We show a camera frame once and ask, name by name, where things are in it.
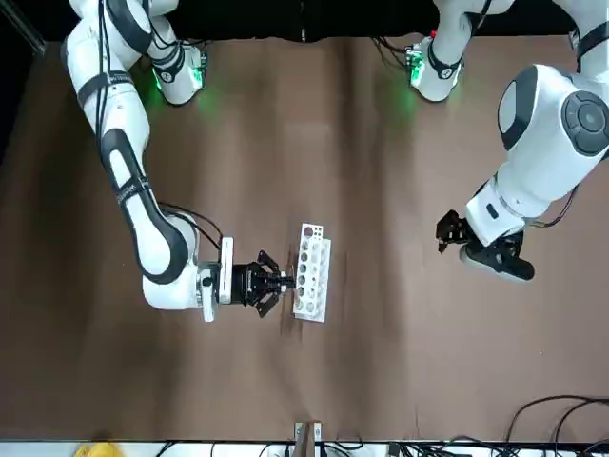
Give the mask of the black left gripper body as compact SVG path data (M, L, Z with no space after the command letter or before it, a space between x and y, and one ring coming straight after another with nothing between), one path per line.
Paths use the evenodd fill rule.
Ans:
M461 247L460 259L502 278L527 282L534 278L534 266L520 257L523 240L522 230L498 238L488 247L475 240Z

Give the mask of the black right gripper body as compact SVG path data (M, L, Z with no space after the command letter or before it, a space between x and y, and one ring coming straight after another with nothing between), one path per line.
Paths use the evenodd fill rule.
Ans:
M253 280L260 268L257 263L235 264L232 267L231 303L256 305L259 294L255 291Z

